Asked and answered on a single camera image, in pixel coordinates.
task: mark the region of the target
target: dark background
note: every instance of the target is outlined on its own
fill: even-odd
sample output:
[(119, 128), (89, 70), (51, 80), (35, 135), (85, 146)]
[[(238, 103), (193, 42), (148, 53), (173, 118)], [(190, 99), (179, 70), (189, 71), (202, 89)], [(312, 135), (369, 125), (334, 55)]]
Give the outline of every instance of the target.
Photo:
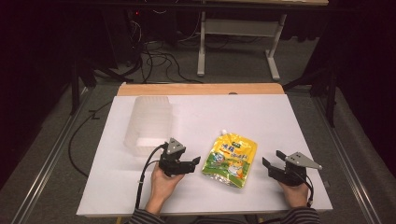
[[(101, 46), (102, 52), (91, 56), (100, 55), (98, 61), (114, 67), (116, 63), (128, 61), (124, 55), (131, 52), (121, 52), (125, 49), (122, 46), (130, 44), (123, 36), (127, 30), (122, 24), (122, 10), (120, 14), (117, 10), (84, 11), (85, 16), (65, 21), (64, 11), (43, 1), (3, 1), (0, 4), (0, 186), (3, 186), (69, 84), (73, 55), (77, 52), (88, 55)], [(332, 0), (329, 7), (361, 7), (363, 11), (331, 19), (318, 13), (291, 14), (281, 38), (298, 36), (304, 41), (321, 36), (305, 73), (332, 62), (338, 87), (378, 154), (395, 174), (394, 3)], [(144, 19), (145, 29), (154, 38), (162, 38), (170, 44), (175, 44), (176, 30), (189, 34), (195, 27), (194, 22), (186, 23), (191, 17), (189, 13), (173, 12), (166, 16), (167, 22), (161, 16), (140, 20)], [(155, 25), (158, 21), (162, 22), (159, 27)], [(78, 26), (70, 30), (66, 24)], [(98, 42), (90, 42), (90, 35), (96, 36)], [(84, 43), (92, 46), (84, 49)]]

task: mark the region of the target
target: gray carpet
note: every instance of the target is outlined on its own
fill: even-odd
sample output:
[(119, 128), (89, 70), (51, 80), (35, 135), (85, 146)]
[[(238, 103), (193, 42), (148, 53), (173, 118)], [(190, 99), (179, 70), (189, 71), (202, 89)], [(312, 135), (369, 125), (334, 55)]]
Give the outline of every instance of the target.
[[(206, 52), (205, 77), (196, 76), (198, 57), (198, 47), (196, 45), (179, 44), (177, 49), (172, 49), (166, 45), (162, 46), (160, 43), (154, 43), (150, 44), (148, 48), (152, 54), (155, 51), (173, 53), (180, 65), (180, 73), (186, 78), (198, 79), (206, 83), (273, 82), (269, 75), (262, 47), (268, 45), (269, 40), (260, 39), (252, 43), (242, 43), (241, 41), (248, 42), (251, 38), (236, 37), (235, 39), (238, 41), (234, 41), (222, 49), (215, 49), (215, 47), (222, 45), (221, 41), (208, 43), (208, 46), (213, 49), (208, 49)], [(281, 84), (288, 83), (301, 75), (315, 45), (316, 41), (299, 43), (296, 39), (279, 43), (275, 58), (281, 76)], [(145, 76), (149, 73), (149, 66), (146, 64), (146, 62), (149, 62), (147, 58), (147, 55), (145, 55), (143, 68)], [(154, 66), (149, 81), (170, 81), (167, 75), (172, 79), (180, 79), (177, 76), (176, 63), (172, 63), (166, 75), (166, 67), (170, 63), (163, 62), (163, 58), (154, 58)], [(131, 77), (137, 83), (143, 80), (140, 72)], [(90, 115), (89, 110), (97, 109), (110, 101), (116, 95), (120, 84), (101, 78), (98, 78), (98, 82), (99, 85), (90, 91), (92, 94), (82, 108), (73, 131)], [(325, 120), (321, 116), (316, 99), (309, 96), (306, 87), (300, 87), (298, 90), (287, 92), (287, 94), (314, 159), (324, 167), (319, 173), (328, 186), (327, 191), (334, 209), (319, 214), (322, 222), (367, 223), (345, 175), (336, 145)], [(337, 92), (336, 101), (337, 105), (334, 111), (336, 127), (333, 131), (338, 133), (342, 145), (345, 147), (347, 155), (367, 190), (382, 223), (392, 223), (396, 218), (394, 214), (394, 211), (396, 211), (395, 179), (375, 153), (359, 123), (351, 114), (340, 91)], [(90, 119), (85, 123), (73, 141), (72, 155), (74, 161), (86, 173), (91, 169), (109, 108), (107, 106), (97, 114), (99, 119)], [(71, 94), (68, 90), (44, 121), (37, 139), (1, 190), (0, 223), (10, 223), (14, 218), (29, 188), (34, 183), (35, 176), (39, 173), (62, 127), (69, 118), (70, 109)], [(76, 172), (70, 164), (67, 156), (69, 139), (70, 135), (66, 139), (63, 153), (41, 192), (27, 223), (116, 223), (114, 217), (86, 218), (76, 216), (86, 178)], [(258, 217), (268, 219), (283, 215), (284, 213), (260, 214)], [(185, 223), (186, 219), (183, 219), (185, 217), (178, 218), (178, 221), (173, 219), (171, 223)]]

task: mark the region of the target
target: clear plastic container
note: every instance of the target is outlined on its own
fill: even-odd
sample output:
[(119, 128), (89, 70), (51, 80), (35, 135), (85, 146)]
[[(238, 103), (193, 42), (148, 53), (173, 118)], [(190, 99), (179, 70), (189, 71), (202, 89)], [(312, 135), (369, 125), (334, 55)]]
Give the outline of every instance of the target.
[(134, 156), (147, 157), (155, 147), (169, 141), (172, 121), (167, 96), (139, 96), (134, 102), (124, 145)]

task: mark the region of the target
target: person's arm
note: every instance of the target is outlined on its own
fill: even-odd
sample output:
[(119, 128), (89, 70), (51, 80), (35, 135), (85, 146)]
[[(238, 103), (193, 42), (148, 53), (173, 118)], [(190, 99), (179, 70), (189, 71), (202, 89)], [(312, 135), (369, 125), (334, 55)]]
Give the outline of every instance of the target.
[(317, 211), (306, 206), (308, 197), (308, 186), (306, 184), (290, 187), (279, 182), (279, 185), (291, 207), (289, 212), (280, 219), (281, 224), (320, 223)]
[(177, 183), (184, 175), (167, 176), (156, 162), (151, 174), (151, 194), (145, 210), (135, 209), (129, 224), (164, 223), (160, 218), (163, 204), (172, 195)]

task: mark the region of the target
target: striped sleeve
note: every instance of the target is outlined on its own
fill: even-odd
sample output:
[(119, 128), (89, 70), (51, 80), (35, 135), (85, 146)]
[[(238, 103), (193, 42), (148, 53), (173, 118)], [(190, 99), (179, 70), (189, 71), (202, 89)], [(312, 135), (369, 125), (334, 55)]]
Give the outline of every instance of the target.
[(291, 209), (282, 219), (281, 224), (318, 224), (320, 219), (313, 208), (298, 207)]
[(159, 217), (152, 215), (146, 210), (135, 209), (132, 214), (131, 219), (129, 219), (128, 224), (163, 224), (165, 223)]

